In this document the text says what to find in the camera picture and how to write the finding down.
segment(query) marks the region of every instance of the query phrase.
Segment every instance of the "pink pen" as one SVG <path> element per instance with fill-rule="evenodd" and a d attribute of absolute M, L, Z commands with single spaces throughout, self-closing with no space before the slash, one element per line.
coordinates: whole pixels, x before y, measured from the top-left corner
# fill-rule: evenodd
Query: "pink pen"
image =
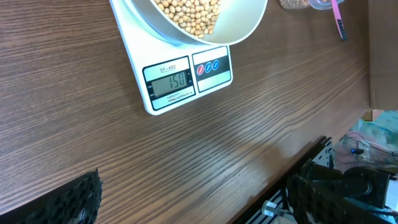
<path fill-rule="evenodd" d="M 341 19 L 340 10 L 338 9 L 338 4 L 336 0 L 331 0 L 331 5 L 333 6 L 333 12 L 335 13 L 336 25 L 340 37 L 342 40 L 347 39 L 346 31 L 344 30 L 343 20 Z"/>

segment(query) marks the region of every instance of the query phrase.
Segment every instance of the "blue button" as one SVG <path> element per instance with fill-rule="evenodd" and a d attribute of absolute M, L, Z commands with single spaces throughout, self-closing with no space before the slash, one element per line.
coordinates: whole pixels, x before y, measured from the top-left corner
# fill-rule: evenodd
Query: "blue button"
<path fill-rule="evenodd" d="M 211 62 L 207 62 L 206 67 L 205 67 L 205 72 L 209 73 L 211 71 Z"/>
<path fill-rule="evenodd" d="M 214 71 L 217 70 L 219 66 L 220 66 L 220 62 L 218 60 L 215 60 L 213 62 L 213 70 Z"/>

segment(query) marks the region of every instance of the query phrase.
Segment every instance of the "wooden table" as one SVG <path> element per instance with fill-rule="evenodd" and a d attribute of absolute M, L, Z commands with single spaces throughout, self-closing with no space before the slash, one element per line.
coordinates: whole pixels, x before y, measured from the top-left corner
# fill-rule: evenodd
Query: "wooden table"
<path fill-rule="evenodd" d="M 144 110 L 107 0 L 0 2 L 0 213 L 99 169 L 97 223 L 227 223 L 369 108 L 368 7 L 269 0 L 231 86 Z"/>

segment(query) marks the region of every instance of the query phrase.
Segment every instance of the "scale button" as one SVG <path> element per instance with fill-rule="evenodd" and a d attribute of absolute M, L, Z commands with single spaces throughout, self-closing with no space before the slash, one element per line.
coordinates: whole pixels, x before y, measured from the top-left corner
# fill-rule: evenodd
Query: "scale button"
<path fill-rule="evenodd" d="M 213 62 L 213 70 L 214 71 L 217 70 L 219 66 L 220 66 L 220 62 L 218 60 L 215 60 Z"/>
<path fill-rule="evenodd" d="M 211 62 L 207 62 L 206 67 L 205 67 L 205 72 L 209 73 L 211 71 Z"/>
<path fill-rule="evenodd" d="M 199 65 L 198 70 L 197 70 L 197 74 L 198 75 L 202 75 L 204 71 L 205 71 L 205 66 Z"/>

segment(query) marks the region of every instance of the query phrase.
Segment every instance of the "white kitchen scale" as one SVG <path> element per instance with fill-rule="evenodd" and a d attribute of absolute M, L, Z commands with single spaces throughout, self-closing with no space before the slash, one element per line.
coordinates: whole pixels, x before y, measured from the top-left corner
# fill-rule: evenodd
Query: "white kitchen scale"
<path fill-rule="evenodd" d="M 110 2 L 148 113 L 162 114 L 232 83 L 229 46 L 171 44 L 131 0 Z"/>

